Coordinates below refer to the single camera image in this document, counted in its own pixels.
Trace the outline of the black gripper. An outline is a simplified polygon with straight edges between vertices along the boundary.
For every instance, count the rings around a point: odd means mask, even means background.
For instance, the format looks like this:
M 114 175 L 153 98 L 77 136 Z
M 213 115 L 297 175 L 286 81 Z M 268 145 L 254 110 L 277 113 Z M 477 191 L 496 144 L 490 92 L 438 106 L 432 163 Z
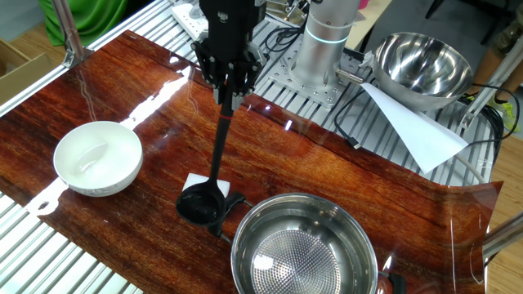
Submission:
M 208 21 L 208 35 L 191 48 L 218 105 L 224 101 L 225 71 L 233 64 L 231 109 L 235 111 L 253 93 L 268 61 L 252 42 L 253 29 L 266 15 L 266 0 L 200 0 L 199 6 Z

